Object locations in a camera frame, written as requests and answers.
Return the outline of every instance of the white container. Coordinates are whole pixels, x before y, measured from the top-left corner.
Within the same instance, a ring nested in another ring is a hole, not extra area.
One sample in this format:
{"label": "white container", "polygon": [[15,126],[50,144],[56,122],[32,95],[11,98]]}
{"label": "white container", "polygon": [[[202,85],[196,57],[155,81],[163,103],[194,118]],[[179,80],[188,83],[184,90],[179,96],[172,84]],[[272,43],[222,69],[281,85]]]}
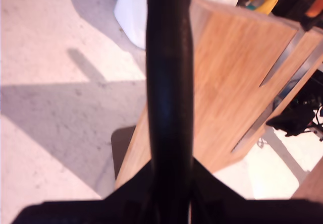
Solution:
{"label": "white container", "polygon": [[[209,0],[235,6],[238,0]],[[147,0],[118,0],[115,16],[129,40],[146,48]]]}

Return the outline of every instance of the black object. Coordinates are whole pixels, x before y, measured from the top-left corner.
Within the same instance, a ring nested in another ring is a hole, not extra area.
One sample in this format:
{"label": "black object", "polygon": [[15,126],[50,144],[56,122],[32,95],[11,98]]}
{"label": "black object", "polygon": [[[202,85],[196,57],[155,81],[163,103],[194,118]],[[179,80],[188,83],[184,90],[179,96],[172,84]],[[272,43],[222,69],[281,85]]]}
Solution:
{"label": "black object", "polygon": [[323,73],[316,70],[283,112],[266,122],[268,126],[286,132],[286,137],[309,132],[308,128],[322,130],[320,122],[313,122],[314,110],[323,105]]}
{"label": "black object", "polygon": [[151,161],[103,201],[26,207],[14,224],[322,223],[306,200],[247,201],[192,157],[190,0],[148,0],[147,98]]}
{"label": "black object", "polygon": [[314,1],[315,0],[278,0],[272,13],[275,16],[300,22],[305,31],[308,31],[314,25],[323,29],[322,13],[315,18],[307,18],[304,16]]}

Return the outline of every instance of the wooden panel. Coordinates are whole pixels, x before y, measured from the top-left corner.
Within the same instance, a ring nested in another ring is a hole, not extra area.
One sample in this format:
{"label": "wooden panel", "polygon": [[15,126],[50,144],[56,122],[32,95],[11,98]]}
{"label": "wooden panel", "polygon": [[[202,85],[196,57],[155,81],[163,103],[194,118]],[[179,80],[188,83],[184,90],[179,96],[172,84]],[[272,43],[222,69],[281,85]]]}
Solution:
{"label": "wooden panel", "polygon": [[[259,87],[296,33],[295,27],[253,11],[201,0],[192,2],[191,23],[195,52],[193,153],[209,171],[215,172],[243,158],[261,136],[263,128],[242,149],[231,153],[239,139],[320,42],[322,35],[313,31],[307,33],[298,49],[291,53],[272,79]],[[304,83],[315,69],[313,67],[306,74]],[[294,89],[274,113],[279,114],[297,91]],[[145,109],[116,187],[133,177],[149,159]]]}
{"label": "wooden panel", "polygon": [[321,158],[312,172],[308,174],[292,198],[308,199],[323,203],[323,158]]}

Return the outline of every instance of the gray floor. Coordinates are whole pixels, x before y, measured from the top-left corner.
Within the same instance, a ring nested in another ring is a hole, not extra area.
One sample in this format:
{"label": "gray floor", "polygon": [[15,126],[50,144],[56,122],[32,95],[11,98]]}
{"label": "gray floor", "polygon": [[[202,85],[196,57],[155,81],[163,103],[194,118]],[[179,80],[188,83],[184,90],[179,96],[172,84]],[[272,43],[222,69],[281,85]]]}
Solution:
{"label": "gray floor", "polygon": [[[28,204],[113,191],[111,134],[139,119],[145,53],[115,20],[115,0],[1,2],[1,221],[9,224]],[[263,138],[215,175],[246,198],[289,198],[323,145],[313,134]]]}

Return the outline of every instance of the black tube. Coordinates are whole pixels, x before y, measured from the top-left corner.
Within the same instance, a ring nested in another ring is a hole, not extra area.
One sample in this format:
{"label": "black tube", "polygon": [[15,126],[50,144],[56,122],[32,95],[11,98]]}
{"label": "black tube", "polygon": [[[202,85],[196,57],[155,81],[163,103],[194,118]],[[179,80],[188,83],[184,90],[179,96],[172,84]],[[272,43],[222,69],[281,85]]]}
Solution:
{"label": "black tube", "polygon": [[148,0],[147,98],[154,200],[160,223],[188,223],[192,179],[193,43],[190,0]]}

